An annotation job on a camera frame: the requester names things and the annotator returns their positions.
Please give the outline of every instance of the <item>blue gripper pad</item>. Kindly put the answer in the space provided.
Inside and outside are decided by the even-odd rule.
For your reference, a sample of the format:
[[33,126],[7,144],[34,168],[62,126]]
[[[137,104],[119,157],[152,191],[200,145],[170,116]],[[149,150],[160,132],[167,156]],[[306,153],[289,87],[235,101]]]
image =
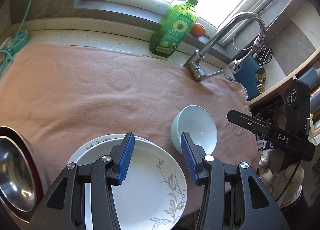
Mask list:
[[181,135],[181,149],[182,149],[184,161],[187,165],[189,177],[193,181],[193,183],[197,185],[199,183],[197,163],[184,133]]
[[125,144],[121,157],[118,162],[118,175],[117,182],[120,185],[127,175],[129,164],[131,161],[133,149],[134,149],[134,134],[127,133],[121,145]]

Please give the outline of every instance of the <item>blue knife block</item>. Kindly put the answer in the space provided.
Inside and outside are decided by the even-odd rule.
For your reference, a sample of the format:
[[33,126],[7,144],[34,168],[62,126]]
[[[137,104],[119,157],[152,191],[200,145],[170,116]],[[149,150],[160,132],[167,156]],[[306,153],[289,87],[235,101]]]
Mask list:
[[241,70],[237,74],[234,74],[237,82],[241,83],[247,90],[248,100],[252,100],[260,95],[260,91],[257,84],[260,84],[256,72],[259,70],[259,66],[252,56],[250,56],[243,64]]

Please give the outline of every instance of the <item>green bottle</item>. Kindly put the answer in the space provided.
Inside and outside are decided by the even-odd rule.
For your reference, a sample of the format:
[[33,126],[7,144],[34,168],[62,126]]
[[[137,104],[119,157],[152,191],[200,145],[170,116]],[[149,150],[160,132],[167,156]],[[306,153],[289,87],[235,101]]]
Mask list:
[[195,12],[198,1],[186,0],[168,7],[150,38],[150,52],[168,58],[176,50],[198,19]]

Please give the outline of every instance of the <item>glove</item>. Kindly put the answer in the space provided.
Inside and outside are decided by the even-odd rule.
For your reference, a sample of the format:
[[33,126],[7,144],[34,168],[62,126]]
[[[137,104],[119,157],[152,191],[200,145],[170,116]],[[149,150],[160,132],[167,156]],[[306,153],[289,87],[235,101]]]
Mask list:
[[[270,153],[273,151],[280,151],[280,150],[268,149],[268,150],[260,151],[258,156],[258,166],[260,168],[259,169],[260,179],[265,184],[265,186],[271,193],[272,197],[276,199],[281,194],[284,187],[287,185],[293,171],[296,168],[296,165],[294,164],[290,165],[288,168],[280,172],[275,172],[275,171],[272,172],[270,169],[272,168],[271,166],[272,159],[271,159]],[[302,191],[301,183],[302,183],[303,177],[304,177],[304,170],[301,166],[299,166],[288,188],[277,201],[277,204],[280,208],[289,206],[290,204],[292,204],[298,199]]]

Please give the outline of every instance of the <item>white plate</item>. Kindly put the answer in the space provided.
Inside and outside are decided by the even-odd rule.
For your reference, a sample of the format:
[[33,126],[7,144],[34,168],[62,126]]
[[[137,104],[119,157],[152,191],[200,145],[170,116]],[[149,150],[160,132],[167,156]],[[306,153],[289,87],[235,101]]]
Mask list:
[[[95,139],[92,139],[89,142],[85,143],[83,146],[81,146],[78,150],[76,150],[73,153],[73,155],[70,157],[68,163],[76,162],[76,160],[79,159],[79,157],[82,154],[84,154],[87,150],[89,150],[91,147],[97,145],[98,143],[101,143],[101,142],[104,142],[104,141],[107,141],[107,140],[111,140],[111,139],[116,139],[116,138],[124,138],[124,136],[125,136],[125,134],[116,133],[116,134],[107,134],[107,135],[103,135],[103,136],[97,137]],[[134,138],[148,141],[148,140],[146,140],[146,139],[144,139],[142,137],[138,137],[138,136],[134,136]]]
[[[99,143],[69,162],[94,162],[122,140]],[[112,191],[121,230],[169,230],[181,217],[187,200],[186,180],[177,162],[160,147],[137,138],[126,179]],[[85,187],[85,219],[86,229],[92,230],[89,183]]]

